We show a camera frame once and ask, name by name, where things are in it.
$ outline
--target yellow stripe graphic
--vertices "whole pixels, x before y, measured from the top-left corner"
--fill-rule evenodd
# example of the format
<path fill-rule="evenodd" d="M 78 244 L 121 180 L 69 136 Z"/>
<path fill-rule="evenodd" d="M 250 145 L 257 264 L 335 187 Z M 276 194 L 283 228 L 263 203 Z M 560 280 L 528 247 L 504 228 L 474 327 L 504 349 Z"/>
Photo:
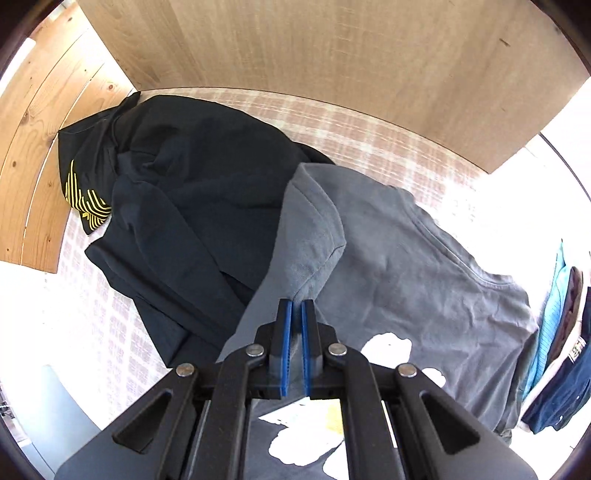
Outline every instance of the yellow stripe graphic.
<path fill-rule="evenodd" d="M 78 178 L 74 171 L 74 160 L 70 162 L 70 171 L 64 187 L 67 202 L 76 210 L 82 212 L 82 218 L 88 221 L 91 230 L 96 230 L 105 223 L 111 214 L 111 207 L 100 198 L 93 189 L 86 190 L 88 199 L 78 188 Z"/>

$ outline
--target light blue fabric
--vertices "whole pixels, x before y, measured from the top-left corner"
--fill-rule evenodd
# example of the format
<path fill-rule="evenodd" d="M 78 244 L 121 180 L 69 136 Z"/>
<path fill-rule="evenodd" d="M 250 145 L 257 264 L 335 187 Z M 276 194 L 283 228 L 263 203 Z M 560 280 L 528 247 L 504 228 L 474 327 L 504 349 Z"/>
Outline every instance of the light blue fabric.
<path fill-rule="evenodd" d="M 544 374 L 550 346 L 552 345 L 558 325 L 560 324 L 560 318 L 562 317 L 562 308 L 564 307 L 564 300 L 569 287 L 570 268 L 571 266 L 567 265 L 564 261 L 564 244 L 560 242 L 560 247 L 556 255 L 556 266 L 554 267 L 554 279 L 552 281 L 550 295 L 548 296 L 548 302 L 544 308 L 542 325 L 540 326 L 538 348 L 528 372 L 524 396 L 535 387 L 536 383 L 540 381 L 540 378 Z"/>

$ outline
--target black t-shirt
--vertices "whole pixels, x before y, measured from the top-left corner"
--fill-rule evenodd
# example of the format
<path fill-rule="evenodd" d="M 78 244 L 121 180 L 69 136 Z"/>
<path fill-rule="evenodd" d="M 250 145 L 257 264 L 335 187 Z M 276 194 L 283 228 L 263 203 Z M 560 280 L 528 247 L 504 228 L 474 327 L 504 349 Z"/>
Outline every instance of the black t-shirt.
<path fill-rule="evenodd" d="M 285 187 L 332 163 L 239 110 L 139 93 L 59 132 L 61 183 L 164 363 L 213 362 L 267 273 Z"/>

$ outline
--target wood grain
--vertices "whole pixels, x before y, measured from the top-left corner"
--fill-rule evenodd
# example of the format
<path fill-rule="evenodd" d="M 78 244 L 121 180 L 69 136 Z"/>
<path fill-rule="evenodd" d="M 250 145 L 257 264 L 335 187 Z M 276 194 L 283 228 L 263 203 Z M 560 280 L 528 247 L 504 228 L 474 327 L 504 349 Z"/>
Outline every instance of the wood grain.
<path fill-rule="evenodd" d="M 44 160 L 106 55 L 94 31 L 85 32 L 57 62 L 22 117 L 0 172 L 0 260 L 21 262 L 27 214 Z"/>
<path fill-rule="evenodd" d="M 32 35 L 35 46 L 0 96 L 0 170 L 33 96 L 64 53 L 89 27 L 80 7 L 74 4 L 55 21 L 45 20 L 35 30 Z"/>
<path fill-rule="evenodd" d="M 377 116 L 493 171 L 587 78 L 530 0 L 80 0 L 138 90 L 288 93 Z"/>
<path fill-rule="evenodd" d="M 114 60 L 107 61 L 90 80 L 72 107 L 63 127 L 118 105 L 133 89 Z M 28 214 L 21 264 L 56 273 L 70 205 L 61 191 L 58 142 L 51 146 L 35 188 Z"/>

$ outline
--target white logo print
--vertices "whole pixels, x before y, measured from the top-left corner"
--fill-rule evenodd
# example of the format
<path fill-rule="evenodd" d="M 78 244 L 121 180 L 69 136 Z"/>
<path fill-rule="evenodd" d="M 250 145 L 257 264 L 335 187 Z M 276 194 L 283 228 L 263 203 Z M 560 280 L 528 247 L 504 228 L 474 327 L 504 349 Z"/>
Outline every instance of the white logo print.
<path fill-rule="evenodd" d="M 408 362 L 412 347 L 413 343 L 409 339 L 400 339 L 393 333 L 383 333 L 369 340 L 361 353 L 373 364 L 395 368 Z M 439 387 L 446 382 L 436 368 L 425 368 L 423 373 Z M 286 465 L 304 466 L 337 447 L 325 461 L 322 470 L 336 480 L 349 479 L 339 400 L 303 398 L 260 419 L 287 427 L 271 442 L 271 456 Z"/>

